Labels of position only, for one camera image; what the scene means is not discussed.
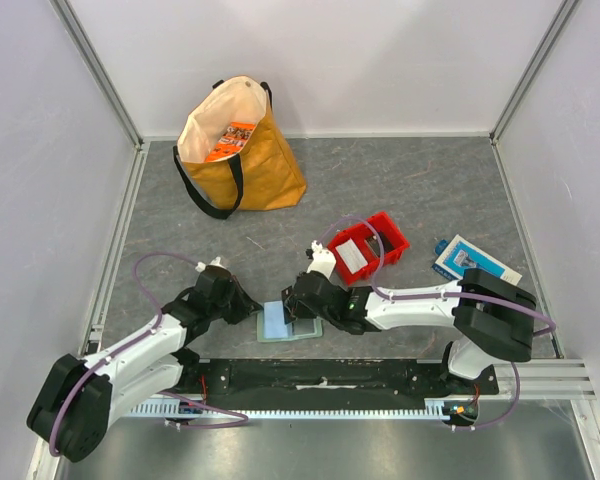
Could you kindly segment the white credit card stack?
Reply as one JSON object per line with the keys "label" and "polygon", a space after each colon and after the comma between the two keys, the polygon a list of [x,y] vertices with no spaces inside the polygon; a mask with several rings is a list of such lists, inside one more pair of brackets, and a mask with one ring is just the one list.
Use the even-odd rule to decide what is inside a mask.
{"label": "white credit card stack", "polygon": [[368,265],[368,261],[353,239],[335,247],[342,262],[351,274],[355,274]]}

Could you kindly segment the red plastic bin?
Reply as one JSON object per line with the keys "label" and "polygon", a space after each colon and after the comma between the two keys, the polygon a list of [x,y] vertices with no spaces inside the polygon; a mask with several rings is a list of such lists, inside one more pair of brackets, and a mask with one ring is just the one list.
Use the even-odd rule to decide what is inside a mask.
{"label": "red plastic bin", "polygon": [[392,217],[380,211],[336,233],[327,248],[335,255],[336,272],[347,286],[369,280],[379,265],[396,264],[410,243]]}

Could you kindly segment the mustard yellow tote bag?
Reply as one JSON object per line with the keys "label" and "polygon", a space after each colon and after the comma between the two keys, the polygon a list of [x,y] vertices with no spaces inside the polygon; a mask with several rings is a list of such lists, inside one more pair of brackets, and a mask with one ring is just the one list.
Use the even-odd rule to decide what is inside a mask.
{"label": "mustard yellow tote bag", "polygon": [[[231,122],[256,128],[240,153],[221,161],[204,160]],[[207,216],[225,220],[238,210],[270,211],[296,206],[306,179],[273,112],[266,82],[235,76],[216,82],[189,114],[173,162],[193,203]]]}

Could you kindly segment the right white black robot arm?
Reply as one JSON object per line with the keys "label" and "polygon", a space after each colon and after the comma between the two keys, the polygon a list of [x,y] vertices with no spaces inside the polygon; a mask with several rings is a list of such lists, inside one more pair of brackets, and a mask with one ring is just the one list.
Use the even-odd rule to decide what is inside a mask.
{"label": "right white black robot arm", "polygon": [[469,269],[459,280],[416,289],[371,286],[344,289],[323,273],[301,273],[281,293],[285,319],[322,319],[351,335],[406,327],[453,328],[438,381],[457,394],[497,361],[531,360],[535,297],[484,270]]}

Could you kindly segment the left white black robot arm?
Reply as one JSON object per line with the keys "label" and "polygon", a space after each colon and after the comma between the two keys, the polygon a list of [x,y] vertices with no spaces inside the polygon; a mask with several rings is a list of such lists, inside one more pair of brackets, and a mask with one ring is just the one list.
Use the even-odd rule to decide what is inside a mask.
{"label": "left white black robot arm", "polygon": [[187,347],[212,322],[235,325],[262,309],[227,269],[207,266],[193,286],[123,340],[83,358],[57,359],[26,425],[47,442],[52,456],[79,462],[120,417],[152,395],[196,388],[200,369],[193,362],[199,357]]}

